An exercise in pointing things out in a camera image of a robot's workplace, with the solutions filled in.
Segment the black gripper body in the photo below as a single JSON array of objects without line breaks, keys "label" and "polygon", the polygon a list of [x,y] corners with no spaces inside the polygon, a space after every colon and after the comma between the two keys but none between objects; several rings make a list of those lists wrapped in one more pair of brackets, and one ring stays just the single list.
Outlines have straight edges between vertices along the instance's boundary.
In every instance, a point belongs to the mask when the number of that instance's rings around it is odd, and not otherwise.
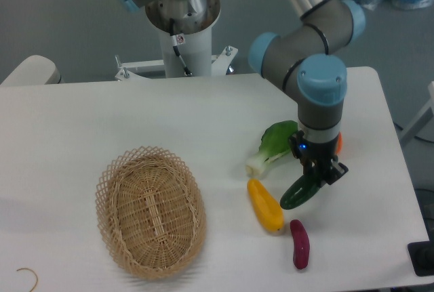
[{"label": "black gripper body", "polygon": [[302,167],[314,163],[320,169],[327,169],[332,160],[338,161],[336,154],[338,136],[324,143],[308,141],[305,136],[302,130],[298,130],[288,138],[290,150]]}]

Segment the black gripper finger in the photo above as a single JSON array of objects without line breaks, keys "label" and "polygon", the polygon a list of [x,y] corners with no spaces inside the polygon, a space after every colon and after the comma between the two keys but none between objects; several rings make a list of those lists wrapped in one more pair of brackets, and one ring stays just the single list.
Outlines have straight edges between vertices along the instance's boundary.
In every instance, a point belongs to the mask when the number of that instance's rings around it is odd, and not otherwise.
[{"label": "black gripper finger", "polygon": [[327,184],[334,184],[342,176],[348,173],[349,168],[338,161],[332,160],[330,166],[323,175],[323,181]]},{"label": "black gripper finger", "polygon": [[320,187],[321,176],[314,163],[311,163],[310,165],[305,165],[303,167],[302,178],[306,187]]}]

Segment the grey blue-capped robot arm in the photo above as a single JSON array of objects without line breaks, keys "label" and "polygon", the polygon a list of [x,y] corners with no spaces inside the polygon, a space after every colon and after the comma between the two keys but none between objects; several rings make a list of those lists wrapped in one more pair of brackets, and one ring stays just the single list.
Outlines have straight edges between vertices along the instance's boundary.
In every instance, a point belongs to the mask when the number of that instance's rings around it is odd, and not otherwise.
[{"label": "grey blue-capped robot arm", "polygon": [[[125,9],[146,10],[161,33],[167,77],[209,76],[216,69],[207,36],[220,14],[219,0],[120,0]],[[252,69],[298,105],[298,131],[289,138],[303,167],[303,180],[333,184],[348,169],[336,147],[347,93],[347,69],[336,50],[356,40],[366,26],[351,0],[290,0],[302,26],[284,37],[264,33],[250,47]]]}]

